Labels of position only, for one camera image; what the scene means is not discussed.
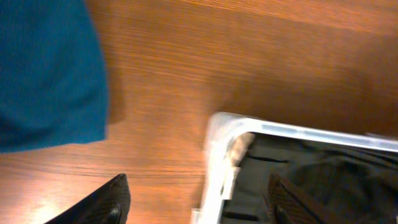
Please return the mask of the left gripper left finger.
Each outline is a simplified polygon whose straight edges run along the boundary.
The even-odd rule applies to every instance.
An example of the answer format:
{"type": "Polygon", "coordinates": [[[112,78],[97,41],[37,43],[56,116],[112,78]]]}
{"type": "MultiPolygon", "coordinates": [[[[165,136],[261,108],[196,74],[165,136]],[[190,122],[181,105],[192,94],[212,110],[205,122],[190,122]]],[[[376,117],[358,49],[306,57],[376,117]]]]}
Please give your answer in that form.
{"type": "Polygon", "coordinates": [[[126,174],[118,174],[45,224],[126,224],[131,193],[126,174]]]}

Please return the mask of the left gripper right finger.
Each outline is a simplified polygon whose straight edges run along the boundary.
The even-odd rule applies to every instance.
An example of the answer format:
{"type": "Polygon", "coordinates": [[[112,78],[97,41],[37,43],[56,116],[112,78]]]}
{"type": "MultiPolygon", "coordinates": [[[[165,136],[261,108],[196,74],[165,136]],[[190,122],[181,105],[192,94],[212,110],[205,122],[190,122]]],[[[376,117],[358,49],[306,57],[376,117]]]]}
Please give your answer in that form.
{"type": "Polygon", "coordinates": [[[267,213],[276,224],[348,224],[285,177],[273,172],[266,187],[267,213]]]}

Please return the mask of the black garment with tag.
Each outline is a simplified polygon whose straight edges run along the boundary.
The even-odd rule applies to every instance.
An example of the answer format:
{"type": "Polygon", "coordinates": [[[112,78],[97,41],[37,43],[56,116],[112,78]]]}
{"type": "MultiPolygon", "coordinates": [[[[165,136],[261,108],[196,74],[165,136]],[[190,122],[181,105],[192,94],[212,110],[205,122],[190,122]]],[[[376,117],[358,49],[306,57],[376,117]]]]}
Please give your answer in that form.
{"type": "Polygon", "coordinates": [[[271,223],[266,187],[276,172],[348,223],[397,222],[397,154],[249,133],[221,223],[271,223]]]}

